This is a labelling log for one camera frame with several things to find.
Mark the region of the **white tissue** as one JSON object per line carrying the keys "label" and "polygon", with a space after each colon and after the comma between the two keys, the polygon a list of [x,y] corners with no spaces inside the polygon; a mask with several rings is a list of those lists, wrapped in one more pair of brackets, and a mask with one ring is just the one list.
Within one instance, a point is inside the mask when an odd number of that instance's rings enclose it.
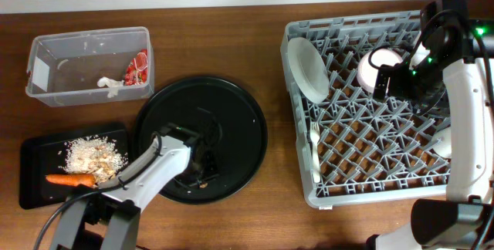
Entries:
{"label": "white tissue", "polygon": [[114,80],[107,77],[102,77],[97,81],[99,88],[108,88],[108,98],[113,98],[118,95],[119,89],[124,86],[123,80]]}

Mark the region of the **cream cup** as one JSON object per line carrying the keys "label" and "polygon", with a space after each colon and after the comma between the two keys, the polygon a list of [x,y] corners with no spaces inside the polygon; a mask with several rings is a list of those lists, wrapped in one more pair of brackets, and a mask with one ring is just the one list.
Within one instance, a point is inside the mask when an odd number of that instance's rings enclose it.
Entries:
{"label": "cream cup", "polygon": [[443,130],[436,132],[433,137],[436,144],[432,150],[440,157],[450,158],[452,155],[452,132],[451,127],[446,127]]}

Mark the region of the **pink bowl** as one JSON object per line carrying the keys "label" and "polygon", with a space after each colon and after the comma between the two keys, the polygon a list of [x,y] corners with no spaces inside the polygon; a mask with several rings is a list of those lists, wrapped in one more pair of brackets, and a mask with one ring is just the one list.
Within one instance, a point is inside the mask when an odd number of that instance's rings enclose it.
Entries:
{"label": "pink bowl", "polygon": [[[365,54],[357,66],[357,81],[360,86],[369,93],[374,92],[378,70],[369,63],[370,53]],[[402,62],[402,58],[394,51],[389,49],[377,50],[372,58],[375,66],[389,65],[394,66]]]}

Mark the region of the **grey plate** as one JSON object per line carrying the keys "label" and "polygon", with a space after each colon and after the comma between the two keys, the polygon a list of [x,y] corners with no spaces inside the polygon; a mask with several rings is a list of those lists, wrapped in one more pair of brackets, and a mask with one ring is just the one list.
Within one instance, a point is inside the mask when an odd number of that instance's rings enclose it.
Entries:
{"label": "grey plate", "polygon": [[316,47],[302,37],[290,39],[287,57],[293,78],[302,94],[312,103],[322,103],[329,95],[329,77]]}

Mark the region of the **orange carrot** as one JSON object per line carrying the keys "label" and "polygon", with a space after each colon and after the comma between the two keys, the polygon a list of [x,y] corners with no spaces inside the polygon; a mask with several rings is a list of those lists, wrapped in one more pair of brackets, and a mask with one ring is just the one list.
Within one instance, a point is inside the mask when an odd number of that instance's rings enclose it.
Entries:
{"label": "orange carrot", "polygon": [[77,187],[83,185],[92,188],[96,185],[96,178],[92,174],[49,174],[46,180],[52,184],[61,184]]}

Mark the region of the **white plastic fork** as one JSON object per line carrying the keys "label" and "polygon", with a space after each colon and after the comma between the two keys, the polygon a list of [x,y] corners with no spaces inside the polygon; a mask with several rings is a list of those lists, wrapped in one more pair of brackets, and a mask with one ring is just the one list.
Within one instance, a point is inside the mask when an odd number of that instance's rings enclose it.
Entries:
{"label": "white plastic fork", "polygon": [[313,181],[318,184],[321,182],[320,162],[318,155],[318,142],[320,141],[319,124],[315,121],[310,123],[310,141],[312,144],[312,165],[313,165]]}

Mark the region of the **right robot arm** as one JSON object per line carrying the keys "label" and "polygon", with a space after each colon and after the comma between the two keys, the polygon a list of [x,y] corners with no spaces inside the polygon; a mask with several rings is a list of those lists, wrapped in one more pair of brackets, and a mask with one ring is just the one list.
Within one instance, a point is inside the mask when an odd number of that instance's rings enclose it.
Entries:
{"label": "right robot arm", "polygon": [[419,199],[409,224],[367,240],[370,249],[491,249],[493,247],[493,23],[442,12],[424,22],[417,45],[429,53],[377,65],[374,98],[424,103],[448,95],[451,175],[444,201]]}

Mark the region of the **red snack wrapper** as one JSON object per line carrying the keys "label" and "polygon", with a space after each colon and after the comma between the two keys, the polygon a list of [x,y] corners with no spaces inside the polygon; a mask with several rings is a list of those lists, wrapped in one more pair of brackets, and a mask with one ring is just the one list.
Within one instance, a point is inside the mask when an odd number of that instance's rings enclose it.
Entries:
{"label": "red snack wrapper", "polygon": [[130,65],[127,67],[124,76],[125,86],[141,85],[147,82],[147,72],[148,72],[147,54],[148,51],[146,49],[142,49],[130,61]]}

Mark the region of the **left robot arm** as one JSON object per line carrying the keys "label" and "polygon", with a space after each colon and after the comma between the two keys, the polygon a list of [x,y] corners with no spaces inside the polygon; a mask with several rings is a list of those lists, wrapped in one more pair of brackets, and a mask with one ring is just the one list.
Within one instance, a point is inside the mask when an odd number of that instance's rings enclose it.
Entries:
{"label": "left robot arm", "polygon": [[56,210],[52,249],[135,249],[140,215],[170,181],[198,188],[216,176],[213,158],[222,130],[198,132],[168,124],[113,180],[74,195]]}

